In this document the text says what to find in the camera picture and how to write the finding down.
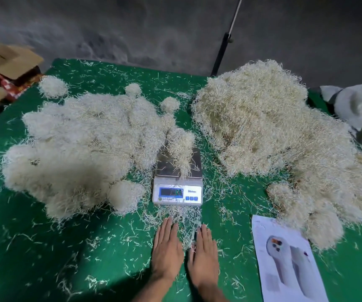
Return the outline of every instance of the black pole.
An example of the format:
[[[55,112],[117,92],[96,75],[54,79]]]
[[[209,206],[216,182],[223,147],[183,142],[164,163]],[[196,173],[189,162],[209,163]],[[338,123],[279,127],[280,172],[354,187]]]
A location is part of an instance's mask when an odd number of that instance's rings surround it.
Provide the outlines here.
[[[219,70],[220,64],[222,63],[224,53],[226,52],[226,48],[229,42],[231,42],[231,31],[234,26],[235,19],[237,18],[238,10],[240,9],[242,0],[239,0],[237,8],[234,12],[234,17],[230,25],[230,29],[227,33],[223,36],[222,45],[220,45],[219,53],[217,54],[216,61],[214,62],[213,69],[211,71],[210,77],[214,77],[217,75],[217,72]]]

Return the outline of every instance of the weighing scale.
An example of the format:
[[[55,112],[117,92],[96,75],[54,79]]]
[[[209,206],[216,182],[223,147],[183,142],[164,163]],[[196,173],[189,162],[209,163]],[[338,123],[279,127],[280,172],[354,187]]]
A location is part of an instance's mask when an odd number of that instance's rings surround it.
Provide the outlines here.
[[[173,167],[173,158],[165,148],[160,150],[153,180],[154,204],[202,205],[201,152],[196,147],[192,148],[192,152],[191,175],[181,179],[179,169]]]

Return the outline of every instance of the hand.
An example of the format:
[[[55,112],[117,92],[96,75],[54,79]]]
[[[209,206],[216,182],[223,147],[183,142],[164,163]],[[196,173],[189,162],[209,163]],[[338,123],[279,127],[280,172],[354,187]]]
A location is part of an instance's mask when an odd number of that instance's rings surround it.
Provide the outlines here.
[[[161,227],[158,227],[152,254],[153,277],[169,280],[171,284],[184,262],[184,251],[177,237],[178,224],[175,223],[171,228],[172,224],[171,217],[165,218]]]
[[[202,285],[217,287],[219,279],[219,258],[217,243],[211,238],[211,231],[206,225],[198,229],[195,246],[189,250],[188,271],[194,286]]]

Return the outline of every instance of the green table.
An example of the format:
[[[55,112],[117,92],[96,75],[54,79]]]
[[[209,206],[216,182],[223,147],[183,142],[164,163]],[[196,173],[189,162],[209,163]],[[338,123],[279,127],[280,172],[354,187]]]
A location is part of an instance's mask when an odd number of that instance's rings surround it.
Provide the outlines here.
[[[81,60],[55,60],[48,74],[69,83],[72,95],[117,95],[138,82],[154,104],[175,96],[183,106],[176,113],[177,124],[186,129],[194,127],[188,99],[180,92],[193,96],[206,84],[200,76]],[[0,115],[0,155],[24,137],[21,115],[42,101],[33,86]],[[211,164],[215,153],[203,138],[198,145],[205,152],[205,188],[211,188],[202,218],[223,250],[219,284],[231,301],[261,301],[250,214],[270,214],[264,193],[270,178],[239,176],[223,182]],[[148,267],[154,229],[143,231],[137,213],[121,218],[99,210],[59,228],[43,208],[33,198],[3,188],[0,178],[0,301],[66,301],[69,293],[71,301],[126,301],[143,286],[148,271],[141,271]],[[330,301],[362,299],[362,228],[347,230],[336,250],[316,258]],[[188,301],[192,296],[183,269],[165,300]]]

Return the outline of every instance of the scale display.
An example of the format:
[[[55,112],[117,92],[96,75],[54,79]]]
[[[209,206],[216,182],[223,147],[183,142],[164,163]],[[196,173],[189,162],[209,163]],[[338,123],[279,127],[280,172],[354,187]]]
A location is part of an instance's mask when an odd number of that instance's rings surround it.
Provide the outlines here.
[[[182,188],[161,187],[159,197],[184,198],[184,190]]]

